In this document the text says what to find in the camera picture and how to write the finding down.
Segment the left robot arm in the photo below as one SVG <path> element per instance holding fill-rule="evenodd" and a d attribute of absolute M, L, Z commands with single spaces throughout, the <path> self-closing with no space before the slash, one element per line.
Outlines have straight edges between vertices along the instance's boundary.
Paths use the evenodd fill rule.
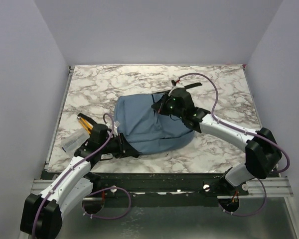
<path fill-rule="evenodd" d="M 101 185 L 90 170 L 103 154 L 116 158 L 140 155 L 123 134 L 115 134 L 115 127 L 93 124 L 89 138 L 75 150 L 66 169 L 46 189 L 25 199 L 20 230 L 34 239 L 56 238 L 65 216 L 85 196 L 100 193 Z"/>

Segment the blue backpack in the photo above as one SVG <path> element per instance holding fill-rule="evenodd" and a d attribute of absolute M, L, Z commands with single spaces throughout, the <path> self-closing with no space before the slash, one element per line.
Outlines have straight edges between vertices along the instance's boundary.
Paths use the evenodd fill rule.
<path fill-rule="evenodd" d="M 162 96 L 163 92 L 121 96 L 115 105 L 114 120 L 120 122 L 118 133 L 122 133 L 141 155 L 177 150 L 187 146 L 194 138 L 194 131 L 180 119 L 159 115 L 151 108 Z M 101 148 L 101 154 L 112 155 L 115 137 Z"/>

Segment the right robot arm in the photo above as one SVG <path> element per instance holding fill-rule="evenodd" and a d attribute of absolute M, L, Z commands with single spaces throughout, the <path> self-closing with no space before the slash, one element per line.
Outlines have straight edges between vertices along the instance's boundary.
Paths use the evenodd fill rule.
<path fill-rule="evenodd" d="M 231 195 L 238 185 L 250 179 L 266 179 L 282 157 L 269 129 L 248 129 L 222 121 L 210 111 L 195 106 L 191 94 L 183 88 L 164 93 L 152 108 L 158 114 L 179 118 L 190 130 L 213 135 L 245 153 L 245 163 L 229 169 L 219 183 L 225 195 Z"/>

